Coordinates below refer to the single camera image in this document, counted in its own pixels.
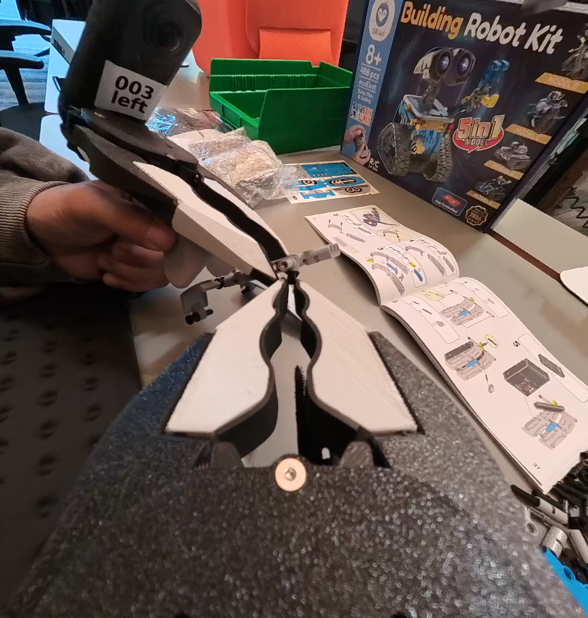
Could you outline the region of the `blue sticker sheet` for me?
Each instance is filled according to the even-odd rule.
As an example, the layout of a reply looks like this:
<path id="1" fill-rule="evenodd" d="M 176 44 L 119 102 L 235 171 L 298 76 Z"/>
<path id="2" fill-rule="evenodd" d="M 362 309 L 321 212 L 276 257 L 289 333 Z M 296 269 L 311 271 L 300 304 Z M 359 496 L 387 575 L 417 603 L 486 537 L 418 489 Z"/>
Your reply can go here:
<path id="1" fill-rule="evenodd" d="M 291 163 L 285 166 L 292 168 L 297 178 L 293 190 L 287 195 L 292 204 L 379 193 L 344 160 Z"/>

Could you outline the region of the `pile of toy building pieces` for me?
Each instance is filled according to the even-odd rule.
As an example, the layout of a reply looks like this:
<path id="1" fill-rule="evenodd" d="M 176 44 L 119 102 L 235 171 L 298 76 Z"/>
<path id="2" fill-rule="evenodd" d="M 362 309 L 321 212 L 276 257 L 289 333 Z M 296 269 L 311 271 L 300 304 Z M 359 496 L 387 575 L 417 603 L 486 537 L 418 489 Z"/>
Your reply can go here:
<path id="1" fill-rule="evenodd" d="M 588 451 L 550 493 L 511 485 L 526 531 L 588 617 Z"/>

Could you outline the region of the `black office chair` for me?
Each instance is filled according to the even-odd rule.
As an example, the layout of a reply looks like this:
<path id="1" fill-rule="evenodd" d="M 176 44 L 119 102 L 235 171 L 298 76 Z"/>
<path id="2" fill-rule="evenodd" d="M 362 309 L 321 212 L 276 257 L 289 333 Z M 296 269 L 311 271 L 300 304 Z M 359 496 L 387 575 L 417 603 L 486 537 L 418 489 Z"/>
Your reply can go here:
<path id="1" fill-rule="evenodd" d="M 5 72 L 17 102 L 21 106 L 28 104 L 28 98 L 20 70 L 41 70 L 44 67 L 44 62 L 40 57 L 14 50 L 14 40 L 23 35 L 49 36 L 51 28 L 31 20 L 0 19 L 0 70 Z"/>

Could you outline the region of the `white instruction booklet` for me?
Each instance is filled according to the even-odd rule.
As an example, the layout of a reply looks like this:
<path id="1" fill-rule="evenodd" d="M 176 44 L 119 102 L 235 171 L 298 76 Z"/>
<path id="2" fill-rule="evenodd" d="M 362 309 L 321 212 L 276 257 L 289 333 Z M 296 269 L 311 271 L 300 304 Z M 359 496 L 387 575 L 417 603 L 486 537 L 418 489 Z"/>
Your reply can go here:
<path id="1" fill-rule="evenodd" d="M 588 451 L 588 386 L 436 240 L 376 205 L 306 220 L 367 274 L 380 308 L 534 486 L 560 483 Z"/>

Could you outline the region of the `orange plastic container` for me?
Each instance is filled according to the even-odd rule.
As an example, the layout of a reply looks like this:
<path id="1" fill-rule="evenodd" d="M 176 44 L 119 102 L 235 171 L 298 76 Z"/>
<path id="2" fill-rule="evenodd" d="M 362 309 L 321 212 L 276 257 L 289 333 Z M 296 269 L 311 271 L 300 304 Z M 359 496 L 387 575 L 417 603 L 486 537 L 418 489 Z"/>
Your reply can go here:
<path id="1" fill-rule="evenodd" d="M 193 45 L 200 69 L 217 59 L 274 59 L 338 65 L 348 1 L 199 1 Z"/>

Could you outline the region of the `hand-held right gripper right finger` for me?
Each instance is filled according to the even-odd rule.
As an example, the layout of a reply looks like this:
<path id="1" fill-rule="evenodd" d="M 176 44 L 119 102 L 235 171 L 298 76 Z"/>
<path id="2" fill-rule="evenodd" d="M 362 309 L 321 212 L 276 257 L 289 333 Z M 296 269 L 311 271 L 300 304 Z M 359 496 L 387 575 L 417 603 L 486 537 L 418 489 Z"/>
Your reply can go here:
<path id="1" fill-rule="evenodd" d="M 301 344 L 309 355 L 304 432 L 322 455 L 342 458 L 351 443 L 415 433 L 418 422 L 371 333 L 309 284 L 294 284 Z"/>

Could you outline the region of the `clear plastic bag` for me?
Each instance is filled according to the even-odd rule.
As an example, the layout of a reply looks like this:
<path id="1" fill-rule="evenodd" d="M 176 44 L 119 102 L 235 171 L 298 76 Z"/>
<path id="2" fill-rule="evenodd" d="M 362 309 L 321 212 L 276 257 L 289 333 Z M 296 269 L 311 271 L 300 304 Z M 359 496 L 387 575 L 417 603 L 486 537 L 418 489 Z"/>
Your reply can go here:
<path id="1" fill-rule="evenodd" d="M 227 133 L 193 130 L 169 140 L 193 155 L 250 208 L 263 200 L 286 198 L 297 188 L 295 168 L 283 164 L 266 142 L 250 139 L 244 128 Z"/>
<path id="2" fill-rule="evenodd" d="M 172 137 L 198 130 L 216 130 L 228 133 L 232 128 L 222 121 L 212 109 L 170 108 L 158 106 L 146 122 L 146 127 L 154 133 Z"/>

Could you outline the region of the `toy robot kit box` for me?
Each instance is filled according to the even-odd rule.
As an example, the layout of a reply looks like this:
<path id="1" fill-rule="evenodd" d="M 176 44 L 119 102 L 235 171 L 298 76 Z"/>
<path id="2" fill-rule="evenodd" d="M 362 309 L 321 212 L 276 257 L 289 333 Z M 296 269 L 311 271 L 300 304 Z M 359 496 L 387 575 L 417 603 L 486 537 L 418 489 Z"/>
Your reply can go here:
<path id="1" fill-rule="evenodd" d="M 341 152 L 489 229 L 588 105 L 588 4 L 365 1 Z"/>

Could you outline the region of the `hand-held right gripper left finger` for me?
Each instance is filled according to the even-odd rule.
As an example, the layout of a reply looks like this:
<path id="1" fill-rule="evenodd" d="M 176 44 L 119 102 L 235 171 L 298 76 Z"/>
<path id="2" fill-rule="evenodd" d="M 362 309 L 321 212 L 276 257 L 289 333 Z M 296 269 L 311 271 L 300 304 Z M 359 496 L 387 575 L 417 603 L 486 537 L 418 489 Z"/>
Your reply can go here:
<path id="1" fill-rule="evenodd" d="M 278 411 L 271 359 L 286 311 L 287 282 L 277 281 L 214 329 L 165 433 L 231 443 L 241 457 L 271 436 Z"/>

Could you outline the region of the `green storage bin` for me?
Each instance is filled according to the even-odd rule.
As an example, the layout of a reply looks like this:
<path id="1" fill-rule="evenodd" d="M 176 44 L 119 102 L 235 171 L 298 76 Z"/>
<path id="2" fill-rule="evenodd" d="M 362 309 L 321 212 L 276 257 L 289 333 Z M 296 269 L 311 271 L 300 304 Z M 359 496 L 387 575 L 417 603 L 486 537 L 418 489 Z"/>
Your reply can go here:
<path id="1" fill-rule="evenodd" d="M 352 93 L 349 70 L 303 60 L 211 61 L 211 107 L 275 154 L 339 145 Z"/>

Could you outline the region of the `black perforated chair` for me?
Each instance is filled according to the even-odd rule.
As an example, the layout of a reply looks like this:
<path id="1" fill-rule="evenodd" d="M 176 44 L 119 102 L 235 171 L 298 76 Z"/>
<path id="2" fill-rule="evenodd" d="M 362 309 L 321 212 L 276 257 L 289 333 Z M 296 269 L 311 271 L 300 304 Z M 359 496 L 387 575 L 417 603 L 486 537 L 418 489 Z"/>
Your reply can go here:
<path id="1" fill-rule="evenodd" d="M 101 284 L 60 284 L 0 309 L 0 617 L 141 389 L 129 303 Z"/>

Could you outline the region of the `white metal stand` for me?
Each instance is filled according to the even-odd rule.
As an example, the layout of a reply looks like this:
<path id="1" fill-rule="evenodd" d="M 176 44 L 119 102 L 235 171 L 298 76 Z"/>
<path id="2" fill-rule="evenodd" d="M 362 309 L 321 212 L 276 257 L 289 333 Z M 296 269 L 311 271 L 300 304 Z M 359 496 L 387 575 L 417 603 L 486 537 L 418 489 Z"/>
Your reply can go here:
<path id="1" fill-rule="evenodd" d="M 588 306 L 588 266 L 562 271 L 560 282 L 565 289 Z"/>

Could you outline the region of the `grey toy connector with pin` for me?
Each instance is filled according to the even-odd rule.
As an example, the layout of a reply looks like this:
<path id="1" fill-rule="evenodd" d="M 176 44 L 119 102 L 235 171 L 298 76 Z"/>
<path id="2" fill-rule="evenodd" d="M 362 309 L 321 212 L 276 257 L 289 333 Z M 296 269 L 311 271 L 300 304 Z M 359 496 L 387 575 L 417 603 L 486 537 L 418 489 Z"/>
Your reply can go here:
<path id="1" fill-rule="evenodd" d="M 320 248 L 306 250 L 302 253 L 290 253 L 272 261 L 271 266 L 275 274 L 283 274 L 288 282 L 294 282 L 303 268 L 335 259 L 340 255 L 340 245 L 337 243 L 329 243 Z"/>

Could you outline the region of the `grey toy panel assembly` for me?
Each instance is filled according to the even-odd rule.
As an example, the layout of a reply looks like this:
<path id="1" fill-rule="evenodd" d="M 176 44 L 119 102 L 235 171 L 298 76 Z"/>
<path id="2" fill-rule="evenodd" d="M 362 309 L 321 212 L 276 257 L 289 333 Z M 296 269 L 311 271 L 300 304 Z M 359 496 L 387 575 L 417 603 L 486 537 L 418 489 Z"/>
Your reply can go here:
<path id="1" fill-rule="evenodd" d="M 273 279 L 262 274 L 244 274 L 235 269 L 224 276 L 193 284 L 180 295 L 185 322 L 192 325 L 205 320 L 214 313 L 209 307 L 207 296 L 212 290 L 239 287 L 243 295 L 249 295 L 256 289 L 267 289 L 272 283 L 274 283 Z"/>

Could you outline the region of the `grey desk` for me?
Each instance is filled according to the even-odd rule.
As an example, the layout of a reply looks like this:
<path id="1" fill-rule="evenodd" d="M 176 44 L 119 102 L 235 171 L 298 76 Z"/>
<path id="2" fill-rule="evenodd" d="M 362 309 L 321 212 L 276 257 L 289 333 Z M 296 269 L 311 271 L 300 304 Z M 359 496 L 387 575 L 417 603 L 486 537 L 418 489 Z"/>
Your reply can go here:
<path id="1" fill-rule="evenodd" d="M 207 109 L 208 77 L 189 62 L 179 70 L 160 101 L 167 108 Z M 516 253 L 497 234 L 483 234 L 429 205 L 382 177 L 352 163 L 379 194 L 324 203 L 322 200 L 293 205 L 287 200 L 262 202 L 256 212 L 293 252 L 321 246 L 321 238 L 305 216 L 326 212 L 330 205 L 340 209 L 367 203 L 380 206 L 395 219 L 446 246 L 457 258 L 462 276 L 473 277 L 494 291 L 511 308 L 534 336 L 578 378 L 588 385 L 588 307 L 568 292 L 556 274 L 541 270 L 530 256 Z M 467 420 L 476 427 L 483 442 L 498 462 L 509 484 L 524 489 L 529 483 L 511 460 L 492 443 L 489 435 L 469 416 L 409 332 L 377 305 L 368 277 L 345 258 L 332 264 L 323 262 L 301 271 L 301 278 L 351 317 L 371 331 L 381 332 L 409 361 L 438 384 Z M 182 317 L 180 292 L 172 287 L 159 289 L 131 303 L 130 316 L 142 386 L 150 384 L 198 336 L 212 331 L 244 304 L 238 288 L 210 294 L 214 314 L 207 320 L 187 325 Z M 293 373 L 308 359 L 297 338 L 298 323 L 288 316 L 283 325 L 283 342 L 272 360 L 277 378 L 279 417 L 272 436 L 245 459 L 248 465 L 266 465 L 282 454 L 293 452 L 294 436 Z"/>

